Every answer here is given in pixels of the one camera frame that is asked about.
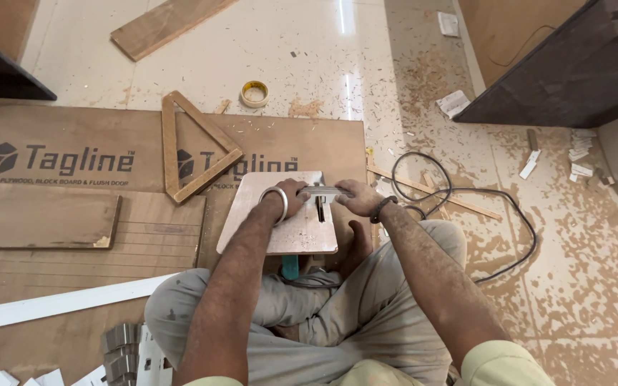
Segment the beige trousers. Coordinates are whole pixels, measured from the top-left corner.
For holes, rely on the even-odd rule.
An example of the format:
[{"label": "beige trousers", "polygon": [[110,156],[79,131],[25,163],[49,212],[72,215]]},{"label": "beige trousers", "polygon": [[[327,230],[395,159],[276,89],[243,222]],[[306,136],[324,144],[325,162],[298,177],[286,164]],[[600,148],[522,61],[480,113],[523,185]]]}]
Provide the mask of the beige trousers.
[{"label": "beige trousers", "polygon": [[[420,222],[462,267],[466,239],[442,220]],[[169,278],[145,307],[145,320],[170,363],[180,363],[192,315],[210,272],[191,269]],[[313,273],[308,284],[339,283],[337,272]],[[267,328],[299,324],[299,342]],[[329,383],[362,359],[395,367],[426,386],[442,385],[451,357],[414,301],[390,242],[375,250],[337,290],[287,286],[263,276],[247,342],[250,385]]]}]

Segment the person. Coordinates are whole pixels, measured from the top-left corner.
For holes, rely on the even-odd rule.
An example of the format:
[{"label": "person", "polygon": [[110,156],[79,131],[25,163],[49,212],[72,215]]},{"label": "person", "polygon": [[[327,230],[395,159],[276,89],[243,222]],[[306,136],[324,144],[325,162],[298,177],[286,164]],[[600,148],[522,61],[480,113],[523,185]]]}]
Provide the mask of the person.
[{"label": "person", "polygon": [[[285,218],[309,199],[299,192],[305,182],[276,186],[287,197]],[[174,386],[438,386],[453,361],[469,386],[553,385],[464,273],[459,227],[417,223],[355,180],[336,187],[354,195],[336,197],[339,204],[381,221],[391,241],[373,251],[362,225],[350,221],[354,240],[342,266],[297,279],[339,288],[286,285],[262,275],[271,230],[284,211],[281,193],[266,193],[213,274],[197,268],[171,277],[146,304],[147,326],[176,369]]]}]

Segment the wooden triangle square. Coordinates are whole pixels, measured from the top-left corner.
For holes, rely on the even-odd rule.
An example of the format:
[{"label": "wooden triangle square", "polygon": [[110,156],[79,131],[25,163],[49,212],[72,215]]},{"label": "wooden triangle square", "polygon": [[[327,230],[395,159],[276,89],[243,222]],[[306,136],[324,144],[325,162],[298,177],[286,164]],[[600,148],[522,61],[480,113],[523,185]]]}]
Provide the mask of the wooden triangle square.
[{"label": "wooden triangle square", "polygon": [[[182,189],[178,178],[174,103],[180,106],[207,134],[214,138],[214,141],[218,142],[228,152],[219,162],[205,170],[201,176],[190,181]],[[182,203],[190,195],[201,192],[245,155],[231,137],[221,131],[211,119],[202,114],[178,91],[171,92],[161,100],[161,134],[163,136],[163,175],[166,181],[166,193],[177,203]]]}]

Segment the man's arm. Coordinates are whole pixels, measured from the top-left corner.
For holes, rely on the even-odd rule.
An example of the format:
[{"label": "man's arm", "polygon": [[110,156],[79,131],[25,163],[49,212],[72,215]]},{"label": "man's arm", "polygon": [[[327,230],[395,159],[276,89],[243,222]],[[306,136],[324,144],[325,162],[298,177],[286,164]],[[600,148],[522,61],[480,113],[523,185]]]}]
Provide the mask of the man's arm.
[{"label": "man's arm", "polygon": [[[354,198],[340,195],[336,200],[358,216],[370,216],[384,199],[355,180],[335,186],[354,194]],[[458,366],[480,343],[511,340],[481,290],[403,207],[388,203],[378,217],[390,234],[414,300]]]},{"label": "man's arm", "polygon": [[[288,197],[286,218],[310,197],[308,193],[297,195],[306,182],[287,179],[277,186]],[[228,242],[194,312],[174,385],[207,376],[227,376],[247,384],[249,326],[259,300],[271,229],[282,213],[280,194],[267,193]]]}]

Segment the silver bangle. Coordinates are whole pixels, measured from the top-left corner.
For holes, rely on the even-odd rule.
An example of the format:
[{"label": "silver bangle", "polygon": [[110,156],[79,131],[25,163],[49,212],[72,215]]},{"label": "silver bangle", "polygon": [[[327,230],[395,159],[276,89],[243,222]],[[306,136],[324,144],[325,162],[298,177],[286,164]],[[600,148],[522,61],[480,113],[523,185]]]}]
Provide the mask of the silver bangle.
[{"label": "silver bangle", "polygon": [[259,203],[262,202],[262,200],[264,199],[264,196],[266,196],[266,193],[270,192],[270,191],[276,191],[278,193],[280,193],[280,197],[283,198],[283,215],[280,216],[280,219],[278,220],[278,222],[275,225],[278,225],[280,223],[283,222],[283,220],[285,220],[285,215],[288,214],[288,197],[285,195],[285,192],[283,192],[283,189],[277,187],[277,186],[271,186],[269,189],[264,190],[264,192],[262,193],[262,196],[259,197]]}]

